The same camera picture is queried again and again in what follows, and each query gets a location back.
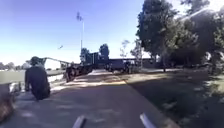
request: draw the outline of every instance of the grass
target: grass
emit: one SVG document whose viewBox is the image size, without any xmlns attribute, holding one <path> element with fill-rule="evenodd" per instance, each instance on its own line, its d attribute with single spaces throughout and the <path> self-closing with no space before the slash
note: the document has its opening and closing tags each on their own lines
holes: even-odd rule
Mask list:
<svg viewBox="0 0 224 128">
<path fill-rule="evenodd" d="M 47 71 L 49 76 L 63 73 L 63 70 Z M 0 71 L 0 84 L 24 81 L 25 71 Z"/>
<path fill-rule="evenodd" d="M 181 127 L 224 127 L 223 75 L 185 70 L 119 76 Z"/>
</svg>

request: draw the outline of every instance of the sunlight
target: sunlight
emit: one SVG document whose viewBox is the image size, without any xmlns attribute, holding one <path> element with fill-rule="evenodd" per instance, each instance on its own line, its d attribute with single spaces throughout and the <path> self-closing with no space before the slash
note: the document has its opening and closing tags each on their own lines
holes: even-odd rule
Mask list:
<svg viewBox="0 0 224 128">
<path fill-rule="evenodd" d="M 219 11 L 224 5 L 224 0 L 210 0 L 209 9 Z"/>
</svg>

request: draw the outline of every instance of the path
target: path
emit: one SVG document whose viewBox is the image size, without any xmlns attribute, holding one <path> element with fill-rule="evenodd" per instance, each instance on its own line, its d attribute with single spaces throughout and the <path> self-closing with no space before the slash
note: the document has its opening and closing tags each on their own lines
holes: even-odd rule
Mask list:
<svg viewBox="0 0 224 128">
<path fill-rule="evenodd" d="M 0 128 L 72 128 L 80 115 L 84 128 L 143 128 L 145 112 L 161 128 L 175 128 L 154 106 L 111 73 L 98 70 L 65 85 L 49 99 L 19 107 Z"/>
</svg>

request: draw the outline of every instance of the flag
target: flag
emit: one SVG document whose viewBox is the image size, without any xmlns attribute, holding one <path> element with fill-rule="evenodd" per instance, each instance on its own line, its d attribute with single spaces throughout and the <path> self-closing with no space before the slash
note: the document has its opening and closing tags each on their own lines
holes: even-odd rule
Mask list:
<svg viewBox="0 0 224 128">
<path fill-rule="evenodd" d="M 76 19 L 77 19 L 78 21 L 82 21 L 82 20 L 83 20 L 83 18 L 81 17 L 81 15 L 80 15 L 79 12 L 77 13 Z"/>
</svg>

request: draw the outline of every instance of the lamp post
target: lamp post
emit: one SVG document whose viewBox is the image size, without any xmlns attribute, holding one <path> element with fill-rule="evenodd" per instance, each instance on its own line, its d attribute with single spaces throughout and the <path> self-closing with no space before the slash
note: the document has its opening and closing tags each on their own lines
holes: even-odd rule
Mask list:
<svg viewBox="0 0 224 128">
<path fill-rule="evenodd" d="M 82 18 L 82 16 L 80 15 L 79 12 L 77 13 L 76 19 L 77 19 L 78 21 L 81 21 L 81 22 L 82 22 L 82 33 L 81 33 L 81 50 L 82 50 L 82 47 L 83 47 L 83 36 L 84 36 L 84 29 L 85 29 L 85 23 L 84 23 L 84 19 Z"/>
</svg>

